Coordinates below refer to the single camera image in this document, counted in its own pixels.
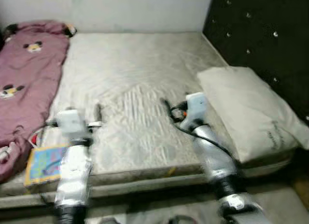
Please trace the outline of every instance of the white mattress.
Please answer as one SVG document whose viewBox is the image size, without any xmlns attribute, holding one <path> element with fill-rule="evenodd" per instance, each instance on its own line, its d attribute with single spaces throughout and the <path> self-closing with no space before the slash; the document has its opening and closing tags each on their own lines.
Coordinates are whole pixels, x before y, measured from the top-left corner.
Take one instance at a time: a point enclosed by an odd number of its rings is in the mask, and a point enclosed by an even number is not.
<svg viewBox="0 0 309 224">
<path fill-rule="evenodd" d="M 199 33 L 79 33 L 71 39 L 50 117 L 75 107 L 94 121 L 94 107 L 101 105 L 105 125 L 94 134 L 91 147 L 93 186 L 199 174 L 190 137 L 171 126 L 159 99 L 183 101 L 186 92 L 201 91 L 197 72 L 224 65 Z M 233 144 L 214 110 L 209 122 L 223 141 Z M 46 130 L 44 146 L 63 143 L 58 129 Z M 21 174 L 1 185 L 2 196 L 22 194 L 23 178 Z M 56 183 L 41 187 L 45 192 L 55 189 Z"/>
</svg>

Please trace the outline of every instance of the wire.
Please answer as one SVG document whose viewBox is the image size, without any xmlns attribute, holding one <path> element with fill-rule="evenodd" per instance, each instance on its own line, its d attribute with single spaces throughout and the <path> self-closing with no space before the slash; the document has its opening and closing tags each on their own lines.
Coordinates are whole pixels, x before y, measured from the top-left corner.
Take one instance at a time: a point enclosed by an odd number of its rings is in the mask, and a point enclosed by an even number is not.
<svg viewBox="0 0 309 224">
<path fill-rule="evenodd" d="M 169 116 L 169 118 L 170 118 L 170 122 L 171 122 L 171 124 L 172 124 L 175 128 L 177 128 L 178 130 L 180 130 L 180 131 L 186 133 L 187 135 L 193 136 L 193 137 L 195 137 L 195 138 L 203 139 L 203 140 L 205 140 L 205 141 L 207 141 L 207 142 L 213 144 L 214 146 L 216 146 L 217 148 L 219 148 L 220 150 L 222 150 L 223 152 L 225 152 L 227 155 L 229 155 L 231 158 L 234 159 L 233 155 L 232 155 L 226 148 L 222 147 L 222 146 L 221 146 L 220 144 L 218 144 L 217 142 L 215 142 L 215 141 L 213 141 L 213 140 L 210 140 L 210 139 L 208 139 L 208 138 L 206 138 L 206 137 L 197 135 L 197 134 L 195 134 L 195 133 L 192 133 L 192 132 L 190 132 L 190 131 L 184 130 L 184 129 L 182 129 L 181 127 L 179 127 L 178 125 L 176 125 L 176 124 L 175 124 L 176 122 L 175 122 L 175 120 L 174 120 L 173 114 L 171 113 L 171 111 L 173 110 L 173 108 L 170 107 L 170 104 L 169 104 L 169 102 L 168 102 L 166 99 L 161 98 L 160 100 L 161 100 L 161 102 L 163 103 L 163 105 L 166 106 L 166 108 L 167 108 L 167 113 L 168 113 L 168 116 Z"/>
</svg>

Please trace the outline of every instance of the white pillow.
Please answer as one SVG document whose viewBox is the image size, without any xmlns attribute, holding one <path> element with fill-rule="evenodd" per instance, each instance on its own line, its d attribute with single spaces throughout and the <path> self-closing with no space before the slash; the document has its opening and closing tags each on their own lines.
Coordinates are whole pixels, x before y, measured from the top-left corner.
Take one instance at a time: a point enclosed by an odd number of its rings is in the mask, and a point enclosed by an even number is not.
<svg viewBox="0 0 309 224">
<path fill-rule="evenodd" d="M 211 68 L 198 78 L 231 136 L 240 162 L 278 154 L 298 143 L 309 148 L 309 128 L 251 69 Z"/>
</svg>

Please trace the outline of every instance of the white wall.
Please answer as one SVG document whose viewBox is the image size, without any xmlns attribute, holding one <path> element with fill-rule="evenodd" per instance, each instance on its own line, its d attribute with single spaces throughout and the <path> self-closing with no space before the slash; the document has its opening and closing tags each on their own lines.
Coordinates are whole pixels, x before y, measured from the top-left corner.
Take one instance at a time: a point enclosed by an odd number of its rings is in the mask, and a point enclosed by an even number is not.
<svg viewBox="0 0 309 224">
<path fill-rule="evenodd" d="M 210 0 L 0 0 L 0 25 L 57 19 L 83 32 L 200 31 Z"/>
</svg>

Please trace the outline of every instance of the pink blanket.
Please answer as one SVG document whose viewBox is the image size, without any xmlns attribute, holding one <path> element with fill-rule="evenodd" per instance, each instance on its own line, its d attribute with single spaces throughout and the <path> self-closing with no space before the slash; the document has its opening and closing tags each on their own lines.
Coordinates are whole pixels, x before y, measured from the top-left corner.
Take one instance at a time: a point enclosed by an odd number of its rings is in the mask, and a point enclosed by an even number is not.
<svg viewBox="0 0 309 224">
<path fill-rule="evenodd" d="M 0 52 L 0 182 L 25 167 L 28 138 L 48 117 L 69 46 L 62 23 L 15 27 Z"/>
</svg>

